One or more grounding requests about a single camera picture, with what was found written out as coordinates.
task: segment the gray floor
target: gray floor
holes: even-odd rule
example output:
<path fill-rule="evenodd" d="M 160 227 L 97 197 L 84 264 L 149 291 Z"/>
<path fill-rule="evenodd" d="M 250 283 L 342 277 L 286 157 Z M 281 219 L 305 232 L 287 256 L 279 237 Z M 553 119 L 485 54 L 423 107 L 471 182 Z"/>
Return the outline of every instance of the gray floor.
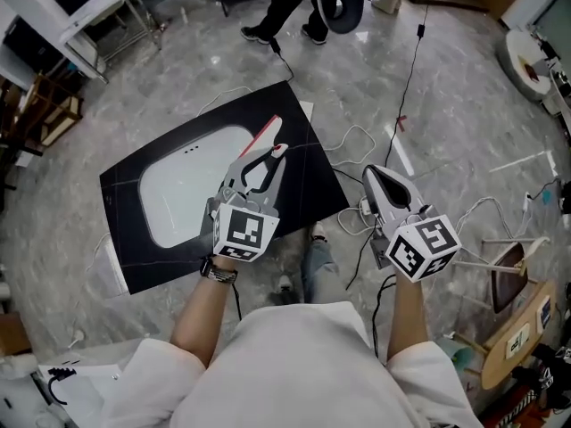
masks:
<path fill-rule="evenodd" d="M 98 176 L 144 144 L 191 119 L 219 92 L 238 86 L 257 89 L 288 73 L 267 46 L 247 43 L 241 26 L 257 23 L 269 0 L 235 5 L 225 18 L 212 0 L 168 0 L 157 12 L 172 18 L 162 34 L 162 50 L 143 40 L 114 60 L 109 86 L 92 81 L 85 91 L 84 119 L 17 173 L 18 191 L 6 194 L 0 255 L 15 304 L 40 359 L 62 352 L 74 327 L 87 334 L 86 345 L 119 342 L 156 335 L 168 337 L 177 313 L 192 291 L 197 275 L 181 278 L 135 296 L 114 296 L 102 281 L 111 277 L 105 253 L 89 269 L 93 250 L 107 232 Z M 180 17 L 186 8 L 188 25 Z M 352 124 L 377 140 L 367 162 L 382 164 L 416 44 L 417 24 L 424 8 L 405 3 L 398 16 L 371 10 L 366 4 L 362 23 L 346 36 L 331 35 L 317 47 L 299 34 L 310 13 L 306 1 L 278 36 L 283 55 L 295 72 L 291 85 L 300 100 L 315 103 L 312 125 L 324 146 L 340 142 Z M 492 195 L 502 204 L 515 233 L 522 221 L 525 192 L 535 193 L 553 178 L 546 154 L 490 170 L 519 159 L 551 151 L 555 169 L 569 179 L 566 142 L 558 123 L 529 103 L 508 81 L 493 55 L 501 28 L 477 12 L 432 7 L 426 36 L 418 49 L 399 133 L 417 186 L 427 202 L 456 223 L 479 198 Z M 216 104 L 238 97 L 234 92 Z M 359 159 L 370 141 L 351 133 L 346 145 L 330 152 L 331 161 Z M 404 172 L 393 151 L 389 166 Z M 354 176 L 361 166 L 343 165 Z M 363 195 L 350 179 L 340 177 L 350 202 Z M 537 279 L 553 278 L 559 287 L 571 267 L 569 232 L 563 226 L 554 197 L 534 202 L 527 235 L 547 235 L 552 241 L 531 262 Z M 359 227 L 352 213 L 345 220 Z M 351 237 L 335 217 L 325 223 L 329 242 L 348 281 L 365 235 Z M 491 203 L 476 210 L 461 235 L 463 243 L 480 251 L 484 236 L 504 236 Z M 267 304 L 280 274 L 298 276 L 304 246 L 302 232 L 271 245 L 256 264 L 243 266 L 237 287 L 244 313 Z M 491 256 L 494 251 L 486 250 Z M 370 316 L 381 283 L 367 249 L 351 297 L 370 330 Z M 486 298 L 484 272 L 447 270 L 425 282 L 426 310 L 434 338 L 456 329 L 484 338 L 500 320 L 458 294 Z M 393 294 L 387 292 L 378 316 L 380 350 L 388 341 Z M 552 322 L 548 337 L 557 334 Z M 228 300 L 223 344 L 236 326 L 234 300 Z M 462 376 L 464 382 L 476 381 Z M 480 392 L 471 390 L 475 399 Z"/>

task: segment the jeans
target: jeans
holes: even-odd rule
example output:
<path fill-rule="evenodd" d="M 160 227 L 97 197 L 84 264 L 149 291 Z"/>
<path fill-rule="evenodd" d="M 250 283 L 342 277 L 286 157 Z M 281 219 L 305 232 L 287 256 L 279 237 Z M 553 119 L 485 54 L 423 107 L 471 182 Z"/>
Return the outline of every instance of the jeans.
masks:
<path fill-rule="evenodd" d="M 278 31 L 286 23 L 294 9 L 299 6 L 303 0 L 271 0 L 268 8 L 268 15 L 258 26 L 258 35 L 262 39 L 273 38 Z M 321 20 L 318 9 L 318 0 L 311 0 L 313 4 L 313 13 L 310 16 L 308 32 L 317 40 L 325 39 L 327 36 L 327 26 Z"/>
<path fill-rule="evenodd" d="M 339 268 L 331 257 L 329 244 L 321 239 L 310 243 L 302 262 L 303 297 L 306 303 L 328 304 L 348 301 L 339 278 Z"/>

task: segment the black mat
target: black mat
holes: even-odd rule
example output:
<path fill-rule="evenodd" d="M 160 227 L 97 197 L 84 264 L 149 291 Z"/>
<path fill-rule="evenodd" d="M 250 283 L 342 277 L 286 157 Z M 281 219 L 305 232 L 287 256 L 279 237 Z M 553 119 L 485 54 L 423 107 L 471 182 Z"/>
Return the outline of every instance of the black mat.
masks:
<path fill-rule="evenodd" d="M 283 119 L 277 141 L 289 144 L 276 202 L 280 222 L 275 238 L 349 206 L 290 86 L 284 81 L 263 88 L 175 128 L 100 176 L 109 230 L 131 293 L 195 272 L 208 253 L 198 238 L 169 249 L 154 242 L 138 191 L 145 169 L 193 140 L 228 125 L 247 128 L 255 136 L 275 114 Z"/>

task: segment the black pants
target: black pants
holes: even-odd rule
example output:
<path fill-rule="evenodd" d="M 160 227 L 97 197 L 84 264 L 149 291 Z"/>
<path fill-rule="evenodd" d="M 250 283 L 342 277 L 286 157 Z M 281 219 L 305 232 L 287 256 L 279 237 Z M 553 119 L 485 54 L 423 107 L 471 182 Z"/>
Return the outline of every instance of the black pants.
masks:
<path fill-rule="evenodd" d="M 287 21 L 290 14 L 294 12 L 294 9 L 297 8 L 302 1 L 303 0 L 271 0 L 268 15 L 258 26 L 260 38 L 273 38 Z M 308 31 L 315 39 L 325 39 L 328 29 L 319 15 L 318 0 L 311 0 L 311 4 L 313 4 L 313 13 L 310 16 L 310 27 Z"/>

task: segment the white shirt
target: white shirt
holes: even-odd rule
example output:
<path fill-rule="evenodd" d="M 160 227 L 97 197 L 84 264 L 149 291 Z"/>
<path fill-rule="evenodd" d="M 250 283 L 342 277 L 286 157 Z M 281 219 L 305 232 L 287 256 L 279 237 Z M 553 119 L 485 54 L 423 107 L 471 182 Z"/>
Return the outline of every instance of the white shirt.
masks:
<path fill-rule="evenodd" d="M 348 302 L 253 311 L 205 369 L 194 355 L 144 340 L 105 401 L 103 426 L 138 428 L 428 427 L 478 422 L 433 342 L 386 368 Z"/>

